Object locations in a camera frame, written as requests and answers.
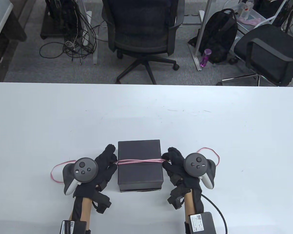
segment chair base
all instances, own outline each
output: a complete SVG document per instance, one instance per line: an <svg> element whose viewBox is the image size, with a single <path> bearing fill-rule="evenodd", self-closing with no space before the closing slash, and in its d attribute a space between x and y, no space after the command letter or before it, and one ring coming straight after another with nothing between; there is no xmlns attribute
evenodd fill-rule
<svg viewBox="0 0 293 234"><path fill-rule="evenodd" d="M240 77L232 77L232 78L227 78L227 79L222 79L220 82L218 82L216 84L216 86L222 86L223 82L229 81L229 80L236 80L236 79L241 79L241 78L254 78L256 79L256 86L260 86L260 81L261 78L267 80L265 77L263 77L262 75L256 74L256 73L252 73L249 75L245 75L245 76L240 76Z"/></svg>
<svg viewBox="0 0 293 234"><path fill-rule="evenodd" d="M173 64L173 69L177 71L179 69L179 65L175 60L172 59L166 59L166 58L160 58L156 57L154 55L136 55L136 54L128 54L131 57L137 58L136 61L134 61L129 67L127 67L117 78L115 84L120 84L120 79L122 79L125 75L127 75L129 72L131 72L135 67L142 64L146 67L146 70L151 78L152 84L156 85L156 81L154 79L151 67L149 65L149 61L153 62L161 62L161 63L170 63ZM119 59L123 58L123 54L121 51L117 51L117 57Z"/></svg>

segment forearm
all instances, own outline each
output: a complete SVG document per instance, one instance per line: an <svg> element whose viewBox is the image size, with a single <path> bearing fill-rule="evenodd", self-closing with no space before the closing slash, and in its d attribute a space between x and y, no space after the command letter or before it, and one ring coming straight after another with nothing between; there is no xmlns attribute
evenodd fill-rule
<svg viewBox="0 0 293 234"><path fill-rule="evenodd" d="M194 207L194 203L193 203L193 194L192 194L192 190L190 193L187 193L184 196L184 204L185 204L185 219L186 219L186 223L189 223L189 215L193 215L195 214L195 207Z"/></svg>
<svg viewBox="0 0 293 234"><path fill-rule="evenodd" d="M92 208L92 200L84 197L83 203L82 203L82 214L80 216L80 221L87 222L86 230L89 230L89 226L90 226L91 208Z"/></svg>

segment chair wheel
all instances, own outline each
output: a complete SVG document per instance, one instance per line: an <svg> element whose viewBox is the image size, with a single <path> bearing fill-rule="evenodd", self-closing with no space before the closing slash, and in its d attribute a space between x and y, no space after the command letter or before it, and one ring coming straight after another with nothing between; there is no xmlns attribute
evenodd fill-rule
<svg viewBox="0 0 293 234"><path fill-rule="evenodd" d="M175 71L177 71L179 69L179 65L178 64L174 64L172 67Z"/></svg>
<svg viewBox="0 0 293 234"><path fill-rule="evenodd" d="M120 50L117 50L117 58L122 59L123 57L123 53Z"/></svg>
<svg viewBox="0 0 293 234"><path fill-rule="evenodd" d="M229 64L230 65L233 65L233 64L236 64L238 61L239 61L239 58L238 57L234 57L234 58L229 59Z"/></svg>

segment vr controller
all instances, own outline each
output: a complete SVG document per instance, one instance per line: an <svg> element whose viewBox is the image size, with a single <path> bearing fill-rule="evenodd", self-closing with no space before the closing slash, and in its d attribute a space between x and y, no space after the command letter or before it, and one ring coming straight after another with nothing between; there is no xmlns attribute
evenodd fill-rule
<svg viewBox="0 0 293 234"><path fill-rule="evenodd" d="M185 171L193 177L198 177L208 189L214 188L214 178L216 174L216 165L206 159L202 154L189 154L183 163Z"/></svg>
<svg viewBox="0 0 293 234"><path fill-rule="evenodd" d="M92 181L98 174L98 165L88 157L82 157L75 163L63 168L64 194L72 194L78 185Z"/></svg>

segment controller button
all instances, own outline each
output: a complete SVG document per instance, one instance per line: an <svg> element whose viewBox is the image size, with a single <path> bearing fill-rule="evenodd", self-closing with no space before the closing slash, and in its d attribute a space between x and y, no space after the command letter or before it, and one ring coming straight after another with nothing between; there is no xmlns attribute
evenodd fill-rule
<svg viewBox="0 0 293 234"><path fill-rule="evenodd" d="M79 164L79 166L80 166L81 168L83 168L83 167L85 166L85 163L84 163L84 162L81 162L81 163Z"/></svg>

